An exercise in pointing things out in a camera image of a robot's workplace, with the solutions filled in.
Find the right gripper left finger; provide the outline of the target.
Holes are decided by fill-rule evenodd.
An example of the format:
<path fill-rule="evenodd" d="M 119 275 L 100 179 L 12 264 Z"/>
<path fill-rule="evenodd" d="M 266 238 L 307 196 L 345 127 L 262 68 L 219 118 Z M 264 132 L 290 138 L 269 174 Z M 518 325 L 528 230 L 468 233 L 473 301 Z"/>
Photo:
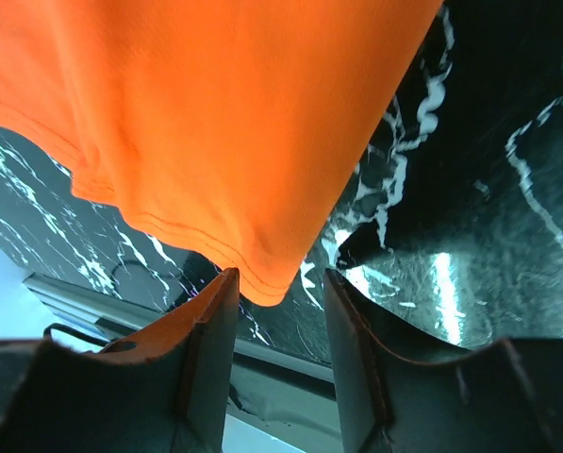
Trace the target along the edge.
<path fill-rule="evenodd" d="M 0 452 L 218 452 L 239 273 L 97 353 L 0 341 Z"/>

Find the orange t shirt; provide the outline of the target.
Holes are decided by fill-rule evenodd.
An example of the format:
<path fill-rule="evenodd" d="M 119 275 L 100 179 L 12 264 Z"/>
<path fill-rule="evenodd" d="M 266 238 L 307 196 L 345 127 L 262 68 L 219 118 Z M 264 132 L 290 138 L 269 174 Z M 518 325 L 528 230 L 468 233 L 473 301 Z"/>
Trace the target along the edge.
<path fill-rule="evenodd" d="M 279 304 L 438 1 L 0 1 L 0 126 Z"/>

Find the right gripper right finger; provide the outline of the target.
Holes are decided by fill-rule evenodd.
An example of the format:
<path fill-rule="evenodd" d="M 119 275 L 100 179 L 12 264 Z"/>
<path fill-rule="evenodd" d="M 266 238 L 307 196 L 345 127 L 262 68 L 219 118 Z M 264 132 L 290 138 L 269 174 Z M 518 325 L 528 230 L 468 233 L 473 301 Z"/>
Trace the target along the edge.
<path fill-rule="evenodd" d="M 446 343 L 334 270 L 323 291 L 347 452 L 563 452 L 563 339 Z"/>

